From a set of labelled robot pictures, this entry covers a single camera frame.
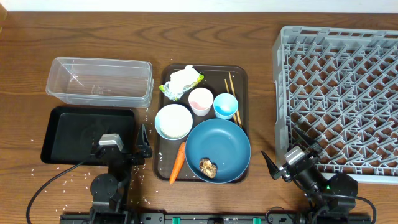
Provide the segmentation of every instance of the white wall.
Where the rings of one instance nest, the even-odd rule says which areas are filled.
[[[0,0],[8,11],[376,12],[398,0]]]

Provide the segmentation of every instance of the small cup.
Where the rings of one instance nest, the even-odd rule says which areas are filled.
[[[188,102],[197,116],[206,116],[213,104],[213,94],[206,88],[196,88],[189,94]]]
[[[231,119],[238,110],[238,101],[229,93],[222,93],[214,100],[214,112],[217,118]]]

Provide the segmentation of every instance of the blue plate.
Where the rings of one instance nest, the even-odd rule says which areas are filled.
[[[236,124],[224,119],[210,119],[191,131],[185,156],[196,176],[210,183],[224,184],[237,179],[248,168],[250,142]],[[204,158],[209,158],[217,166],[217,175],[213,179],[200,171],[199,163]]]

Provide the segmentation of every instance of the food scrap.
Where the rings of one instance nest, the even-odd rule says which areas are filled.
[[[199,168],[202,173],[210,178],[214,178],[217,174],[217,166],[207,158],[200,160]]]

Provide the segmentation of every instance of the white bowl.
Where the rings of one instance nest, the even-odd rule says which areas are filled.
[[[192,124],[191,112],[178,104],[163,107],[155,118],[156,131],[168,140],[184,138],[191,131]]]

